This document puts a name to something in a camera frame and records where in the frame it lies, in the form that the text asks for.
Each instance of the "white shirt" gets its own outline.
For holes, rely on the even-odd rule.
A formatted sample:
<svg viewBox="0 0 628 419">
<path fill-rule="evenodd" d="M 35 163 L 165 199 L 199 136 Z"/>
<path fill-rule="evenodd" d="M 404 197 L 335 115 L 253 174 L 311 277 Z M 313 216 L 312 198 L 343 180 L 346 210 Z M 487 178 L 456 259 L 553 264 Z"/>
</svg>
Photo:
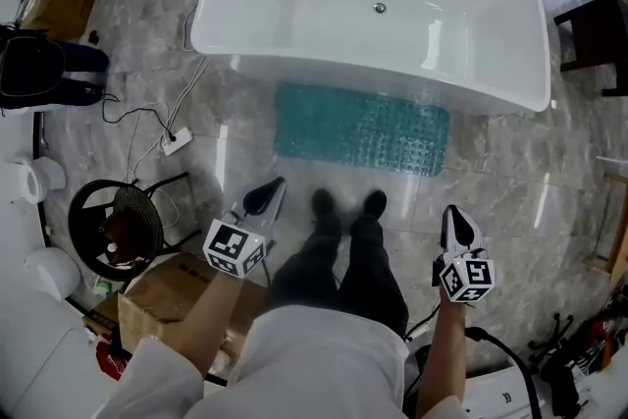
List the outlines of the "white shirt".
<svg viewBox="0 0 628 419">
<path fill-rule="evenodd" d="M 144 339 L 98 419 L 403 419 L 408 350 L 388 327 L 304 306 L 253 323 L 228 386 L 203 398 L 203 378 L 184 357 Z M 426 419 L 466 419 L 454 396 Z"/>
</svg>

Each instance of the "cardboard box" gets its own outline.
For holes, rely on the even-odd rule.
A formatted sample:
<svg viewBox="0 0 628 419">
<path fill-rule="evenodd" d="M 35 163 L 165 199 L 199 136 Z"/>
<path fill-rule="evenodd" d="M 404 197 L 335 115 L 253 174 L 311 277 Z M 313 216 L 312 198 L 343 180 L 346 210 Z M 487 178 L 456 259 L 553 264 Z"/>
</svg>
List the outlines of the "cardboard box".
<svg viewBox="0 0 628 419">
<path fill-rule="evenodd" d="M 48 38 L 70 40 L 85 32 L 94 0 L 30 0 L 21 28 L 47 29 Z"/>
<path fill-rule="evenodd" d="M 125 350 L 133 353 L 148 336 L 170 336 L 216 275 L 216 270 L 190 253 L 180 253 L 151 269 L 118 298 L 120 336 Z M 228 326 L 230 350 L 239 349 L 259 314 L 266 289 L 245 281 Z"/>
<path fill-rule="evenodd" d="M 82 323 L 99 336 L 110 336 L 118 326 L 118 294 L 109 295 L 82 317 Z"/>
</svg>

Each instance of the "toilet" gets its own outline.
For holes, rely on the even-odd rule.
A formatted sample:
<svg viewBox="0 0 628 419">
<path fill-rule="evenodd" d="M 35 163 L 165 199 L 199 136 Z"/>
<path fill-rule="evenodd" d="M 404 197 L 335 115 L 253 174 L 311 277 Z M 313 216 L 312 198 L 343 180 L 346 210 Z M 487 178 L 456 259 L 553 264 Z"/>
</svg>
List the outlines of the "toilet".
<svg viewBox="0 0 628 419">
<path fill-rule="evenodd" d="M 1 168 L 3 175 L 2 198 L 9 201 L 25 199 L 31 204 L 43 201 L 49 190 L 66 186 L 66 174 L 59 163 L 48 157 L 34 161 L 27 156 L 19 156 L 6 162 Z"/>
</svg>

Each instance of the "electrical outlet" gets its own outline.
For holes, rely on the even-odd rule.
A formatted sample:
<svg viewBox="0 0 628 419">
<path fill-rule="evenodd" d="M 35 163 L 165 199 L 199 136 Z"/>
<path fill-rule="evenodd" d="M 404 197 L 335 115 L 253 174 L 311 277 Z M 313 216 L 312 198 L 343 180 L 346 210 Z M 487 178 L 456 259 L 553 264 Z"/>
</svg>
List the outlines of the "electrical outlet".
<svg viewBox="0 0 628 419">
<path fill-rule="evenodd" d="M 188 145 L 191 141 L 192 132 L 189 130 L 189 128 L 182 128 L 175 133 L 174 141 L 170 141 L 170 139 L 166 136 L 166 138 L 162 141 L 161 146 L 164 149 L 164 153 L 167 156 L 170 156 L 182 147 Z"/>
</svg>

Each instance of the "bathtub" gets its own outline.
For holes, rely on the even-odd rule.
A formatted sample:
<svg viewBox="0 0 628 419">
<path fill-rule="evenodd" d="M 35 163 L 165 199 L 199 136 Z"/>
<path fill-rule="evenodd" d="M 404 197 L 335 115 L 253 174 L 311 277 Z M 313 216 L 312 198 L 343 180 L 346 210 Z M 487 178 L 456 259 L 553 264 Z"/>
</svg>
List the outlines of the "bathtub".
<svg viewBox="0 0 628 419">
<path fill-rule="evenodd" d="M 550 101 L 541 0 L 199 0 L 190 37 L 254 79 L 482 115 L 540 112 Z"/>
</svg>

